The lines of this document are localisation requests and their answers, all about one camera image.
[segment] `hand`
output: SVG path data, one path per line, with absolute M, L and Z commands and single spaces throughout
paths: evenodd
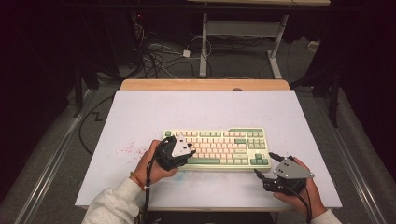
M 136 169 L 134 170 L 134 174 L 139 178 L 140 182 L 143 185 L 146 185 L 146 179 L 147 179 L 147 167 L 149 162 L 152 159 L 152 156 L 154 155 L 155 149 L 157 146 L 160 144 L 160 141 L 158 140 L 153 140 L 151 142 L 151 145 L 149 146 L 149 150 L 145 152 L 143 155 L 142 159 L 140 159 L 140 162 L 137 164 Z M 152 169 L 151 169 L 151 174 L 150 174 L 150 184 L 154 184 L 158 182 L 160 179 L 164 177 L 169 177 L 174 175 L 177 172 L 176 169 L 172 169 L 170 171 L 165 171 L 157 161 L 154 161 L 152 164 Z M 129 177 L 132 179 L 136 184 L 139 184 L 139 181 L 135 179 L 133 176 Z
M 307 170 L 308 167 L 306 167 L 306 165 L 298 160 L 297 158 L 294 158 L 294 161 L 303 166 L 304 168 L 306 168 Z M 308 196 L 306 194 L 306 190 L 309 193 L 309 201 L 308 201 Z M 311 207 L 312 207 L 312 218 L 318 217 L 321 214 L 326 212 L 326 208 L 324 207 L 321 199 L 320 199 L 320 195 L 319 195 L 319 191 L 318 191 L 318 187 L 315 184 L 314 180 L 312 178 L 307 178 L 306 179 L 306 190 L 303 189 L 300 192 L 300 196 L 306 201 L 306 203 L 309 205 L 309 202 L 311 202 Z M 280 192 L 275 192 L 273 194 L 273 196 L 275 198 L 278 198 L 280 201 L 284 202 L 284 203 L 288 203 L 291 206 L 293 206 L 298 212 L 305 214 L 307 213 L 305 206 L 303 205 L 303 203 L 295 196 L 287 196 L 283 193 Z

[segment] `bracelet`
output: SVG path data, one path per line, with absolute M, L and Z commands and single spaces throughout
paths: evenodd
M 132 176 L 133 178 L 136 179 L 137 185 L 142 189 L 142 191 L 146 191 L 146 186 L 142 183 L 142 181 L 140 180 L 140 178 L 139 178 L 134 172 L 131 172 L 130 174 L 131 174 L 131 176 Z

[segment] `black cable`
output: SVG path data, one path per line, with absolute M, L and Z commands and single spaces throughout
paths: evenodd
M 274 224 L 277 224 L 278 216 L 279 216 L 279 213 L 275 212 L 275 217 L 274 217 L 274 220 L 273 220 Z
M 258 46 L 258 45 L 260 45 L 260 43 L 261 43 L 263 40 L 265 40 L 265 39 L 266 39 L 266 38 L 256 38 L 256 39 L 253 41 L 252 44 L 250 44 L 250 45 L 245 45 L 244 47 L 239 47 L 239 48 L 235 48 L 235 47 L 233 46 L 233 41 L 246 41 L 246 40 L 233 40 L 233 41 L 232 41 L 232 40 L 227 39 L 227 40 L 229 41 L 230 45 L 231 45 L 231 50 L 230 50 L 229 52 L 227 52 L 227 54 L 230 54 L 230 53 L 233 51 L 233 49 L 242 49 L 242 48 L 246 48 L 246 47 L 255 47 L 255 46 Z M 211 53 L 211 54 L 213 54 L 213 48 L 214 48 L 215 46 L 216 46 L 216 45 L 211 44 L 211 47 L 212 47 L 212 53 Z M 210 71 L 210 75 L 209 75 L 209 76 L 206 76 L 206 77 L 197 77 L 194 73 L 192 73 L 192 75 L 193 75 L 194 77 L 196 77 L 196 78 L 209 78 L 209 77 L 212 76 L 212 67 L 211 67 L 209 61 L 207 60 L 207 58 L 206 58 L 203 54 L 202 54 L 202 56 L 203 56 L 204 60 L 206 61 L 207 65 L 208 65 L 208 69 L 209 69 L 209 71 Z M 264 68 L 266 68 L 266 67 L 270 64 L 270 62 L 267 63 L 267 64 L 259 71 L 259 79 L 261 78 L 260 72 L 261 72 Z
M 140 60 L 141 62 L 137 65 L 136 69 L 132 72 L 130 72 L 128 75 L 126 75 L 123 79 L 127 79 L 130 77 L 133 77 L 135 75 L 137 75 L 140 71 L 142 71 L 143 69 L 143 60 Z
M 150 73 L 152 70 L 154 70 L 154 67 L 150 67 L 149 70 L 146 71 L 146 74 L 145 74 L 142 78 L 152 78 L 152 77 L 155 77 L 155 72 L 154 72 L 153 75 L 150 75 L 150 76 L 149 76 L 149 73 Z
M 160 144 L 158 144 L 158 146 L 155 148 L 154 154 L 152 155 L 152 158 L 150 160 L 150 162 L 148 163 L 147 167 L 146 167 L 146 185 L 145 185 L 145 190 L 146 190 L 146 201 L 145 204 L 143 206 L 143 211 L 142 211 L 142 224 L 146 224 L 147 221 L 147 217 L 148 217 L 148 209 L 149 209 L 149 190 L 150 190 L 150 184 L 151 184 L 151 169 L 152 169 L 152 165 L 154 164 L 155 160 L 157 159 L 157 150 L 158 148 L 160 148 L 163 143 L 165 143 L 168 140 L 168 137 L 164 138 Z
M 266 67 L 268 67 L 268 65 L 271 64 L 271 61 L 273 59 L 268 59 L 268 62 L 265 64 L 265 66 L 262 69 L 260 69 L 260 71 L 259 71 L 259 79 L 262 79 L 262 76 L 260 75 L 260 72 L 263 71 Z
M 218 57 L 223 57 L 223 56 L 227 56 L 229 54 L 231 54 L 235 49 L 244 49 L 244 48 L 248 48 L 248 47 L 257 47 L 260 45 L 260 43 L 262 43 L 263 40 L 265 40 L 266 38 L 255 38 L 253 40 L 253 42 L 251 42 L 250 44 L 244 44 L 242 42 L 246 42 L 246 41 L 251 41 L 250 39 L 230 39 L 230 38 L 220 38 L 217 36 L 210 36 L 214 39 L 220 40 L 220 41 L 225 41 L 227 42 L 230 46 L 229 46 L 229 50 L 223 54 L 217 54 L 215 53 L 215 48 L 227 48 L 228 46 L 219 46 L 216 45 L 215 43 L 213 43 L 213 40 L 210 40 L 211 46 L 212 46 L 212 53 L 211 55 L 214 56 L 218 56 Z
M 163 64 L 163 56 L 155 51 L 151 52 L 155 57 L 155 61 L 158 62 L 158 64 L 162 65 Z
M 113 99 L 114 98 L 114 94 L 112 96 L 108 96 L 107 98 L 105 98 L 104 100 L 102 100 L 99 104 L 97 104 L 92 110 L 90 110 L 90 112 L 87 113 L 87 115 L 85 116 L 85 118 L 82 120 L 81 124 L 79 125 L 79 129 L 78 129 L 78 138 L 79 141 L 81 142 L 82 146 L 84 147 L 84 149 L 91 155 L 93 155 L 93 152 L 91 152 L 87 146 L 85 145 L 83 139 L 82 139 L 82 135 L 81 135 L 81 129 L 82 129 L 82 125 L 84 124 L 85 120 L 87 119 L 87 117 L 93 112 L 93 110 L 95 110 L 99 105 L 101 105 L 102 103 L 104 103 L 105 101 L 109 100 L 109 99 Z
M 142 70 L 144 71 L 144 74 L 140 78 L 149 78 L 148 74 L 149 72 L 156 67 L 156 59 L 152 55 L 150 55 L 150 50 L 149 50 L 149 42 L 145 40 L 147 43 L 147 46 L 144 50 L 141 51 L 141 57 L 142 57 Z
M 153 51 L 155 51 L 155 52 L 160 52 L 160 49 L 155 49 L 155 50 L 153 50 Z M 175 59 L 173 59 L 173 60 L 164 62 L 164 61 L 163 61 L 163 56 L 161 56 L 159 53 L 152 53 L 152 54 L 154 54 L 154 55 L 156 56 L 156 58 L 157 58 L 157 56 L 158 56 L 158 57 L 161 57 L 161 60 L 157 60 L 157 63 L 156 63 L 156 65 L 158 65 L 160 69 L 167 69 L 167 68 L 170 68 L 170 67 L 175 66 L 175 65 L 180 64 L 180 63 L 187 63 L 187 64 L 189 64 L 190 67 L 191 67 L 191 74 L 192 74 L 193 77 L 195 77 L 195 78 L 207 78 L 207 77 L 198 77 L 198 76 L 196 76 L 196 75 L 194 74 L 193 65 L 192 65 L 192 63 L 190 63 L 190 62 L 177 62 L 177 63 L 173 63 L 173 64 L 171 64 L 171 65 L 169 65 L 169 66 L 167 66 L 167 67 L 163 67 L 163 64 L 165 64 L 165 63 L 172 63 L 172 62 L 175 62 L 175 61 L 183 60 L 183 59 L 186 59 L 185 57 L 177 57 L 177 58 L 175 58 Z
M 289 186 L 287 185 L 282 185 L 283 188 L 287 189 L 290 193 L 292 193 L 294 196 L 296 196 L 305 206 L 306 209 L 306 224 L 310 224 L 311 220 L 312 220 L 312 209 L 311 209 L 311 203 L 309 203 L 309 205 L 306 203 L 306 201 L 304 200 L 303 197 L 300 196 L 300 194 L 298 194 L 296 191 L 294 191 L 293 189 L 291 189 Z
M 308 192 L 308 189 L 306 188 L 306 186 L 304 186 L 304 188 L 305 188 L 306 196 L 308 197 L 309 210 L 311 211 L 311 219 L 312 219 L 312 204 L 311 204 L 311 198 L 309 197 L 309 192 Z
M 151 59 L 152 62 L 152 67 L 154 68 L 154 72 L 155 72 L 155 77 L 158 78 L 158 71 L 157 71 L 157 65 L 155 63 L 155 59 L 151 54 L 148 54 L 149 58 Z

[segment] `white sleeve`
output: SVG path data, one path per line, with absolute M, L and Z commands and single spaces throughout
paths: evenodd
M 141 194 L 142 189 L 126 178 L 116 189 L 105 189 L 93 199 L 82 223 L 133 223 Z
M 341 222 L 334 215 L 332 210 L 329 209 L 322 215 L 312 219 L 311 224 L 341 224 Z

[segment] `space bar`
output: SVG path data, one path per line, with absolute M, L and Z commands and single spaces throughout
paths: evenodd
M 189 158 L 187 164 L 220 164 L 220 160 Z

